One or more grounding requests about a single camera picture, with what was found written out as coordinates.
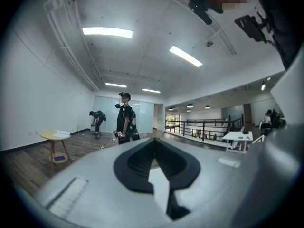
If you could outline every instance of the black t-shirt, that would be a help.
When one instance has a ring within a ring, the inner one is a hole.
[[[105,114],[102,111],[98,111],[95,113],[94,118],[105,119]]]
[[[119,131],[123,132],[124,121],[125,121],[126,117],[128,117],[129,120],[131,120],[131,110],[132,110],[132,108],[128,104],[120,107],[119,114],[118,114],[118,117],[117,117],[117,131],[118,132]],[[128,127],[127,127],[127,132],[130,129],[130,124],[131,124],[131,121],[129,121],[129,124],[128,124]]]

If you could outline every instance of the wooden floor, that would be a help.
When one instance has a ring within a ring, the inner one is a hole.
[[[111,140],[114,136],[112,133],[102,133],[99,140],[95,139],[92,133],[93,132],[91,131],[83,131],[79,134],[74,134],[71,138],[65,140],[67,151],[73,162],[86,154],[100,150],[102,146],[110,148],[118,145],[116,138],[115,140]],[[149,138],[152,136],[162,137],[202,148],[211,148],[196,141],[158,131],[154,131],[153,134],[141,135],[141,138]],[[214,147],[213,149],[223,150],[223,148],[220,147]],[[61,142],[55,143],[55,152],[64,153]],[[50,143],[43,143],[26,150],[5,154],[1,156],[1,161],[12,181],[22,187],[30,195],[33,195],[39,187],[46,183],[51,177],[50,161],[48,160],[49,155]],[[69,161],[62,164],[54,164],[55,174],[69,165]],[[158,164],[154,161],[152,169],[157,167]]]

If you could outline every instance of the fluorescent light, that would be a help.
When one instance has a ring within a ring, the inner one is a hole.
[[[188,62],[194,64],[197,67],[200,67],[203,65],[201,62],[196,60],[193,56],[190,56],[188,53],[184,52],[183,50],[181,50],[175,46],[171,47],[170,52],[178,55],[179,57],[187,60]]]
[[[151,90],[151,89],[142,89],[143,91],[149,91],[149,92],[154,92],[154,93],[160,93],[160,91],[157,90]]]
[[[117,84],[111,84],[111,83],[106,83],[107,86],[116,86],[116,87],[122,87],[122,88],[126,88],[127,86],[125,85],[117,85]]]
[[[133,31],[122,28],[89,27],[82,28],[85,35],[108,35],[132,38]]]

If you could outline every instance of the paper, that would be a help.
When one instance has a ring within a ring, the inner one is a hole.
[[[70,135],[70,132],[65,132],[65,131],[61,131],[61,130],[57,130],[57,133],[59,134],[64,134],[64,135]]]
[[[53,134],[54,137],[57,137],[57,138],[61,138],[61,139],[66,139],[68,136],[70,135],[67,135],[67,134],[60,134],[60,133],[56,133],[56,134]]]

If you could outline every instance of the chair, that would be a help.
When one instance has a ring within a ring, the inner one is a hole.
[[[269,123],[263,123],[261,125],[261,135],[267,136],[272,131],[272,127]]]

